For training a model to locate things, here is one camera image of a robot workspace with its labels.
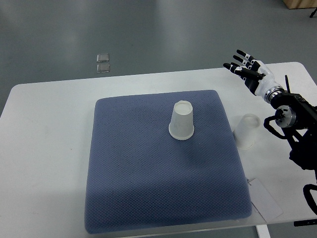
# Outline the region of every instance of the white paper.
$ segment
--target white paper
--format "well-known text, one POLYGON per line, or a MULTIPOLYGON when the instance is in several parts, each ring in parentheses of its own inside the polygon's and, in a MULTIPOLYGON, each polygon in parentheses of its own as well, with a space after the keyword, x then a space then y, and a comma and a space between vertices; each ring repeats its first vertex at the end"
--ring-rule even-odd
POLYGON ((266 222, 272 221, 283 213, 282 209, 257 178, 249 182, 249 192, 253 205, 266 222))

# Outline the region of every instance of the blue foam pad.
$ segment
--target blue foam pad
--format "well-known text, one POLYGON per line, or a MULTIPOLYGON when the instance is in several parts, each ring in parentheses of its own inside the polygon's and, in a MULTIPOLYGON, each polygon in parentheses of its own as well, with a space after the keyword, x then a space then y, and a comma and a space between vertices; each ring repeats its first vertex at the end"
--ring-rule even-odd
POLYGON ((235 141, 214 90, 96 103, 85 227, 105 233, 239 219, 251 201, 235 141), (194 135, 170 136, 173 106, 191 102, 194 135))

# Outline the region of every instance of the upside-down paper cup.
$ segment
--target upside-down paper cup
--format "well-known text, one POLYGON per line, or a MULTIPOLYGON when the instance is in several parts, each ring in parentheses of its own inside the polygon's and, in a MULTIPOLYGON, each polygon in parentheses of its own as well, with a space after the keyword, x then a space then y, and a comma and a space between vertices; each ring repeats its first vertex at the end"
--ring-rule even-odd
POLYGON ((168 130, 177 140, 187 140, 194 134, 193 107, 190 102, 175 103, 168 130))
POLYGON ((255 139, 256 128, 259 127, 260 118, 254 114, 245 114, 233 131, 233 137, 239 149, 249 149, 255 139))

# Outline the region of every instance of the robot finger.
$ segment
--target robot finger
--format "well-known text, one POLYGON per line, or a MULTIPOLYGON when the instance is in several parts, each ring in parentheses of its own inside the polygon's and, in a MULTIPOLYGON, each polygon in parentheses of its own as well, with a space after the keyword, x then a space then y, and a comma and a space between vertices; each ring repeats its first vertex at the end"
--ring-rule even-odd
POLYGON ((252 64, 250 64, 248 61, 246 61, 245 59, 242 59, 238 56, 233 56, 233 58, 237 61, 239 61, 240 63, 242 63, 247 69, 251 69, 252 68, 252 64))
POLYGON ((246 58, 250 62, 250 64, 253 64, 256 61, 256 59, 253 56, 251 56, 251 55, 249 55, 241 50, 237 50, 237 53, 242 55, 244 58, 246 58))
POLYGON ((248 78, 251 80, 261 80, 265 75, 264 74, 260 74, 258 72, 240 67, 240 66, 236 66, 236 65, 232 65, 229 63, 224 63, 223 66, 227 69, 230 70, 230 72, 239 75, 242 79, 243 78, 248 78))
POLYGON ((237 66, 237 67, 240 66, 240 65, 238 65, 237 63, 234 63, 234 62, 231 62, 230 64, 231 64, 231 65, 234 65, 234 66, 237 66))

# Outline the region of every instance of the white paper cup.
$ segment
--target white paper cup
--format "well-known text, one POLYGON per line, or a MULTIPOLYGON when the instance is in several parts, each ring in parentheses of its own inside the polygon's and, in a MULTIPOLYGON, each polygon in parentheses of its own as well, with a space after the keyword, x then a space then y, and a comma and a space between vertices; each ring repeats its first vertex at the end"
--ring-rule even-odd
POLYGON ((259 127, 260 118, 254 114, 245 114, 233 131, 236 145, 239 149, 249 149, 255 139, 256 128, 259 127))
POLYGON ((193 107, 190 102, 175 103, 168 130, 177 140, 187 140, 194 134, 193 107))

